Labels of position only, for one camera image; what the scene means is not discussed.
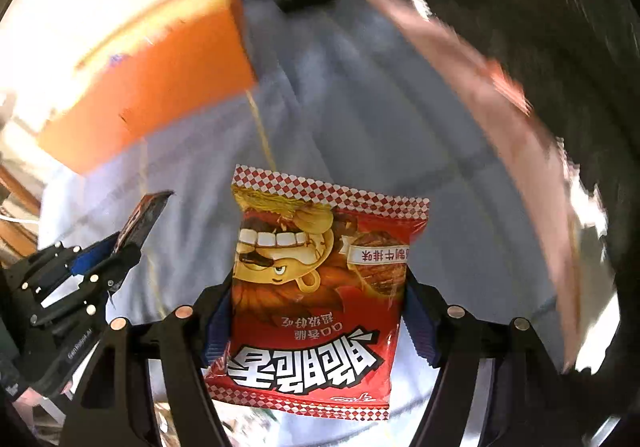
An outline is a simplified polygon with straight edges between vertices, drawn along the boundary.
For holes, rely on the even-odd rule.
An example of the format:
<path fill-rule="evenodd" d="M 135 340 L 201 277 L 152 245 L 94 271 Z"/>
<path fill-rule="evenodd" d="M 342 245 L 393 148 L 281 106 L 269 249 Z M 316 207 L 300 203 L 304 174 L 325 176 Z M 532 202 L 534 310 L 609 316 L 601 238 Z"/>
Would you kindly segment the person's left hand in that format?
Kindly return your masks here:
<path fill-rule="evenodd" d="M 16 401 L 13 402 L 13 406 L 16 409 L 33 408 L 38 406 L 43 400 L 44 397 L 41 394 L 36 392 L 35 389 L 29 387 L 21 393 L 21 396 L 18 397 Z"/>

